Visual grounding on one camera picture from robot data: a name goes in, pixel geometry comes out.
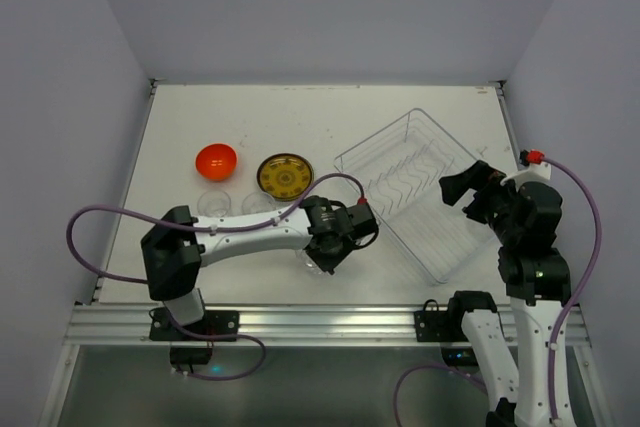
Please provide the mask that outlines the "clear glass cup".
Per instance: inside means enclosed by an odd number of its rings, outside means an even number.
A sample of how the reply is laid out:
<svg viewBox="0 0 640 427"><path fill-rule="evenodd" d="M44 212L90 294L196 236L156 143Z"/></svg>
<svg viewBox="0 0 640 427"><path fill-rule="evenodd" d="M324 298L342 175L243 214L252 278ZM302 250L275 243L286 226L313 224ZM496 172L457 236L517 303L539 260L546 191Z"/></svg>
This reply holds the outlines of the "clear glass cup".
<svg viewBox="0 0 640 427"><path fill-rule="evenodd" d="M324 271L309 257L309 255L304 250L298 251L296 253L296 257L309 274L315 276L324 274Z"/></svg>
<svg viewBox="0 0 640 427"><path fill-rule="evenodd" d="M265 192L254 192L244 198L241 210L244 215L270 212L277 208L272 196Z"/></svg>
<svg viewBox="0 0 640 427"><path fill-rule="evenodd" d="M206 217L225 217L231 213L230 196L222 190L210 190L203 193L197 201L197 212Z"/></svg>

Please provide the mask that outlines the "yellow patterned plate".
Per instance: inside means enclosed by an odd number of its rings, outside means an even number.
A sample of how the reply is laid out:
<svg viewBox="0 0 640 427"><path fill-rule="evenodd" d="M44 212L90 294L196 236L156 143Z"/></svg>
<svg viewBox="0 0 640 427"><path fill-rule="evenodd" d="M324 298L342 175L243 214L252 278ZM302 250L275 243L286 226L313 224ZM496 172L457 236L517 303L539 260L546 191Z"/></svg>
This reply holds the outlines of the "yellow patterned plate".
<svg viewBox="0 0 640 427"><path fill-rule="evenodd" d="M278 153L266 158L256 173L259 188L280 202L298 199L314 178L311 164L293 153Z"/></svg>

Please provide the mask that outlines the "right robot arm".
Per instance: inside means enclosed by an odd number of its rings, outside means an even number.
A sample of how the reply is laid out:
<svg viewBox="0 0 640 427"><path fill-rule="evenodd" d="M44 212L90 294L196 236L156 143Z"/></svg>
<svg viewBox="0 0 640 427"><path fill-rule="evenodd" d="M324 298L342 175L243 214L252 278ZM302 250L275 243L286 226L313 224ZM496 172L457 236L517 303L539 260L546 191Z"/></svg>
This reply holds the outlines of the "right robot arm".
<svg viewBox="0 0 640 427"><path fill-rule="evenodd" d="M517 353L509 350L489 293L458 291L447 307L476 356L489 399L488 426L576 423L560 317L571 297L570 273L554 246L563 199L549 177L542 165L507 175L477 161L439 181L449 206L471 192L464 214L488 226L500 242L498 270L514 316Z"/></svg>

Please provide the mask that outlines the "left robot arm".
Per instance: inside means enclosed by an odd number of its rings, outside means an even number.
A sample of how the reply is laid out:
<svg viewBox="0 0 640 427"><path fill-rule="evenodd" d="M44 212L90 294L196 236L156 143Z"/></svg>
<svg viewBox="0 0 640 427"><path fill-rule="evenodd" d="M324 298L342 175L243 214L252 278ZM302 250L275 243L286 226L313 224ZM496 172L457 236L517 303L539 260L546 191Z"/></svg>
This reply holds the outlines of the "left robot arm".
<svg viewBox="0 0 640 427"><path fill-rule="evenodd" d="M194 217L186 206L171 209L142 238L149 296L182 327L205 317L196 287L199 271L214 263L274 250L303 251L333 274L352 252L375 242L379 226L369 203L352 206L309 196L291 206L237 217Z"/></svg>

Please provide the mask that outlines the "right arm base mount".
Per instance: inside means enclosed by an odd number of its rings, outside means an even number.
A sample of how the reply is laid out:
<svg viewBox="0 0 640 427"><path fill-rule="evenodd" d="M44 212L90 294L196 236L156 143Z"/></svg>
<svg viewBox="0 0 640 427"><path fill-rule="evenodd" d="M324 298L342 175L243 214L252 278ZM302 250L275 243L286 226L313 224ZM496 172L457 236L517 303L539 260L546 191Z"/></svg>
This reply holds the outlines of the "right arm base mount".
<svg viewBox="0 0 640 427"><path fill-rule="evenodd" d="M444 309L434 299L427 300L423 307L413 313L416 341L456 343L467 342L462 331L462 320L466 313L475 310L497 312L493 297L482 291L456 291Z"/></svg>

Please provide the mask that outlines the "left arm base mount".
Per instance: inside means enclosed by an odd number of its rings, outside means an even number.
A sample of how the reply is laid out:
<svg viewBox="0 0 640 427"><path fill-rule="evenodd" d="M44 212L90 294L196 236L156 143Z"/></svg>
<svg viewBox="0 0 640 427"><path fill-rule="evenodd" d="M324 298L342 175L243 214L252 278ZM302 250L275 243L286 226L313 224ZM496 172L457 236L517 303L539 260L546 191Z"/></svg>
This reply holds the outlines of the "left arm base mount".
<svg viewBox="0 0 640 427"><path fill-rule="evenodd" d="M204 317L182 329L176 328L169 319L168 311L158 307L148 312L151 319L149 338L152 341L196 341L200 336L215 337L219 341L234 342L240 326L240 313L235 310L206 310Z"/></svg>

